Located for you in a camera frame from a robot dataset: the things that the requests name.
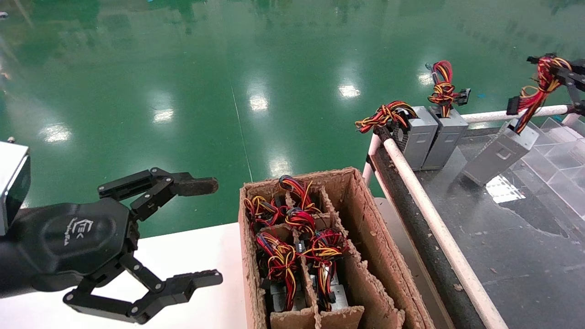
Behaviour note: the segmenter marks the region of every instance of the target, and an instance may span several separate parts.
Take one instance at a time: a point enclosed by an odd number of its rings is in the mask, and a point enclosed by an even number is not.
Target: robotic arm
[[[134,258],[138,221],[174,196],[217,191],[215,178],[152,168],[98,187],[99,200],[20,209],[30,187],[28,148],[0,142],[0,298],[77,286],[63,302],[80,313],[144,324],[197,288],[222,283],[217,270],[160,280]],[[120,201],[140,195],[130,208]],[[127,270],[148,292],[134,303],[92,295]]]

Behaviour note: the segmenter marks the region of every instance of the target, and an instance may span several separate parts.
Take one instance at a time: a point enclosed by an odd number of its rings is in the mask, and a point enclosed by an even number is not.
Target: power supply unit
[[[513,119],[504,123],[477,156],[468,161],[462,171],[465,176],[478,185],[485,185],[532,149],[538,133],[526,126],[517,134],[510,128],[515,126],[516,122],[517,119]]]
[[[438,170],[445,166],[469,124],[454,108],[449,111],[448,118],[439,117],[441,115],[440,107],[431,106],[429,112],[439,126],[431,144],[431,150],[421,169]]]
[[[408,127],[389,122],[374,129],[382,141],[392,138],[412,170],[420,170],[429,152],[438,124],[424,106],[412,107],[417,118],[408,120]]]

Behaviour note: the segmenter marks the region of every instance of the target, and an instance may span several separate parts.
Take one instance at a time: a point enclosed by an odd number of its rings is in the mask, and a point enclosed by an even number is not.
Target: cardboard box
[[[348,308],[319,312],[307,264],[301,258],[303,289],[307,307],[300,311],[267,314],[266,292],[260,288],[256,261],[257,246],[246,216],[243,200],[256,195],[266,199],[291,196],[278,186],[278,180],[247,183],[240,189],[240,238],[247,327],[249,329],[398,329],[434,328],[414,285],[410,270],[379,213],[362,175],[355,168],[295,176],[302,183],[312,181],[309,195],[323,214],[315,215],[317,229],[334,227],[348,237],[349,248],[338,261],[348,295]],[[299,233],[285,224],[275,227]]]

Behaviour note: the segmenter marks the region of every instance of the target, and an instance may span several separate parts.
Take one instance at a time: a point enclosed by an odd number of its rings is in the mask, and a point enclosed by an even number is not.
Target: black connector
[[[530,62],[531,64],[536,65],[536,64],[538,64],[538,61],[543,57],[556,57],[556,53],[546,53],[540,57],[528,56],[526,61]]]
[[[508,99],[508,107],[506,108],[506,115],[518,115],[518,107],[520,106],[520,96],[515,96]]]
[[[301,235],[298,236],[298,239],[301,240],[301,241],[307,241],[308,242],[309,240],[311,240],[311,234],[309,234],[309,233],[301,233]]]
[[[330,303],[335,303],[335,294],[333,292],[330,292],[327,297]]]
[[[580,102],[574,102],[573,105],[569,105],[569,110],[567,114],[575,113],[582,116],[585,116],[585,100],[581,100]]]
[[[571,64],[573,72],[576,74],[585,75],[585,59],[570,61],[569,64]]]
[[[297,252],[298,253],[303,253],[303,252],[305,252],[305,250],[306,250],[306,248],[305,248],[305,241],[302,241],[302,240],[299,241],[297,243]]]
[[[268,278],[261,277],[260,278],[260,288],[264,290],[270,290],[270,286],[272,285],[272,281]]]
[[[471,94],[471,91],[472,91],[471,88],[461,89],[457,97],[455,97],[455,104],[457,104],[457,106],[467,104],[469,100],[469,94]]]
[[[282,198],[280,198],[278,196],[275,196],[274,197],[274,206],[275,207],[280,208],[280,207],[282,207],[284,205],[286,205],[286,203],[283,203],[283,199]]]
[[[254,231],[254,234],[258,234],[258,232],[260,232],[260,230],[264,227],[264,224],[260,223],[260,222],[254,222],[252,224],[252,230]]]

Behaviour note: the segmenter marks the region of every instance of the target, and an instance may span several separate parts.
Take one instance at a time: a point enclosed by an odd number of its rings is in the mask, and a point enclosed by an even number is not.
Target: white table
[[[189,303],[164,308],[143,328],[246,328],[238,223],[141,239],[138,246],[136,259],[162,280],[208,269],[217,269],[223,274],[221,285],[196,290]],[[128,329],[137,326],[77,313],[62,302],[71,289],[1,299],[0,327]],[[124,272],[107,286],[96,289],[94,294],[134,301],[146,291]]]

